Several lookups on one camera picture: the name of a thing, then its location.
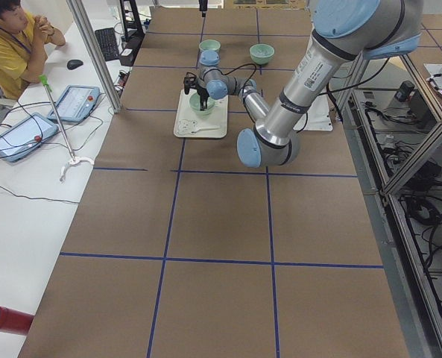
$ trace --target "white table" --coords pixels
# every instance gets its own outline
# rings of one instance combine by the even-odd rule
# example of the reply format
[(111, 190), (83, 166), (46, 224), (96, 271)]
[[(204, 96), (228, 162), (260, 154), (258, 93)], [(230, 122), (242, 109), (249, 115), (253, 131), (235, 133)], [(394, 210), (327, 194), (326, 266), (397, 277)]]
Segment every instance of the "white table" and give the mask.
[[(93, 20), (94, 29), (113, 26), (111, 20)], [(66, 86), (80, 84), (98, 86), (103, 92), (92, 61), (85, 49), (80, 33), (72, 24), (66, 33), (67, 44), (56, 48), (45, 65), (48, 83), (53, 97), (60, 96)], [(81, 67), (69, 71), (66, 62), (77, 58), (84, 62)], [(107, 63), (113, 82), (119, 70), (129, 71), (119, 61)], [(47, 101), (42, 84), (30, 85), (20, 98), (29, 104)], [(29, 112), (48, 114), (49, 105), (29, 109)], [(93, 112), (99, 119), (87, 118), (76, 127), (66, 125), (73, 148), (86, 141), (99, 125), (85, 146), (76, 155), (91, 157), (98, 154), (104, 140), (113, 110), (104, 97)], [(26, 118), (23, 110), (12, 112), (4, 121), (16, 124)], [(59, 133), (48, 143), (63, 143)], [(30, 197), (56, 198), (78, 202), (92, 171), (88, 163), (71, 167), (64, 183), (59, 181), (61, 167), (70, 159), (69, 152), (60, 145), (44, 144), (18, 163), (0, 160), (0, 186), (16, 194)], [(16, 198), (0, 189), (0, 305), (34, 314), (37, 311), (51, 271), (57, 260), (61, 245), (77, 209), (76, 204), (64, 204), (45, 200)], [(0, 333), (0, 358), (14, 358), (25, 340), (24, 336)]]

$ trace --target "lanyard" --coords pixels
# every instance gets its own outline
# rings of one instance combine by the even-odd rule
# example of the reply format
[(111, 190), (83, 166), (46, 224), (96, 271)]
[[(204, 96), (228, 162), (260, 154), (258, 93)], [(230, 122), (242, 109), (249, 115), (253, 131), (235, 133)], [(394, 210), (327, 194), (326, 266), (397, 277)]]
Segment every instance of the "lanyard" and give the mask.
[[(32, 52), (30, 51), (30, 49), (29, 49), (24, 43), (20, 42), (20, 40), (17, 39), (13, 34), (11, 34), (9, 31), (7, 31), (7, 30), (5, 30), (5, 29), (3, 29), (3, 28), (1, 28), (1, 27), (0, 27), (0, 29), (1, 29), (3, 32), (9, 34), (9, 35), (12, 37), (12, 39), (13, 39), (13, 40), (14, 40), (14, 41), (15, 41), (20, 47), (22, 47), (24, 50), (26, 50), (26, 52), (27, 52), (28, 54), (31, 54), (31, 53), (32, 53)], [(23, 35), (24, 35), (24, 38), (28, 41), (28, 38), (27, 38), (27, 35), (25, 34), (25, 32), (22, 31), (22, 33), (23, 33)]]

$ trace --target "blue joint cap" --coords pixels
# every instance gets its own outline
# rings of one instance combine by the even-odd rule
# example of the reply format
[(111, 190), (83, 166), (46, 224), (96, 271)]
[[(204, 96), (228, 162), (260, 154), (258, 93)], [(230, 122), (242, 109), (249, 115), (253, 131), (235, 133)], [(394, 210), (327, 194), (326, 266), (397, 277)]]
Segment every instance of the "blue joint cap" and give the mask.
[(242, 164), (259, 168), (262, 161), (259, 142), (251, 129), (244, 129), (237, 137), (237, 154)]
[(338, 39), (358, 30), (378, 9), (380, 0), (320, 0), (313, 16), (315, 30)]
[(410, 37), (409, 39), (392, 43), (380, 48), (375, 48), (370, 51), (363, 51), (363, 58), (365, 60), (378, 60), (380, 58), (389, 58), (400, 56), (402, 54), (409, 54), (414, 51), (420, 44), (421, 34)]
[(206, 90), (213, 99), (221, 99), (228, 94), (227, 85), (221, 80), (209, 81)]
[(217, 66), (219, 64), (219, 55), (214, 50), (202, 51), (199, 63), (204, 66)]

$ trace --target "black keyboard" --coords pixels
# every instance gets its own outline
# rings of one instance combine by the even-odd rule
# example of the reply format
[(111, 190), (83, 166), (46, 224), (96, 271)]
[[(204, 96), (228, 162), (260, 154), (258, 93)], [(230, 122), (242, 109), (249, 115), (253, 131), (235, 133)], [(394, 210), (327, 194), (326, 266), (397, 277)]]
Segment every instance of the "black keyboard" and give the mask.
[(95, 37), (101, 48), (105, 61), (118, 60), (118, 42), (116, 40), (116, 34), (114, 28), (101, 28), (95, 30)]

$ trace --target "green bowl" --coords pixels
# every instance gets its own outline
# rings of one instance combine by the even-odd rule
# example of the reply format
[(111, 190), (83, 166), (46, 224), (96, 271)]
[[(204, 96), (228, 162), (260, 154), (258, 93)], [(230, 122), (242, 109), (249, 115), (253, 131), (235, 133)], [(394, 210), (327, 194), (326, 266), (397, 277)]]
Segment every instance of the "green bowl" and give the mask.
[(199, 49), (201, 51), (213, 50), (219, 52), (221, 49), (221, 43), (217, 40), (204, 40), (199, 44)]
[(250, 58), (258, 65), (265, 65), (274, 57), (275, 50), (272, 46), (265, 43), (258, 43), (250, 47)]
[(197, 113), (201, 116), (207, 116), (208, 114), (210, 114), (212, 112), (212, 110), (214, 109), (214, 104), (215, 104), (214, 100), (209, 97), (207, 99), (207, 108), (205, 110), (200, 110), (201, 102), (199, 99), (199, 95), (197, 93), (195, 93), (189, 99), (189, 106), (192, 108), (192, 110), (195, 113)]

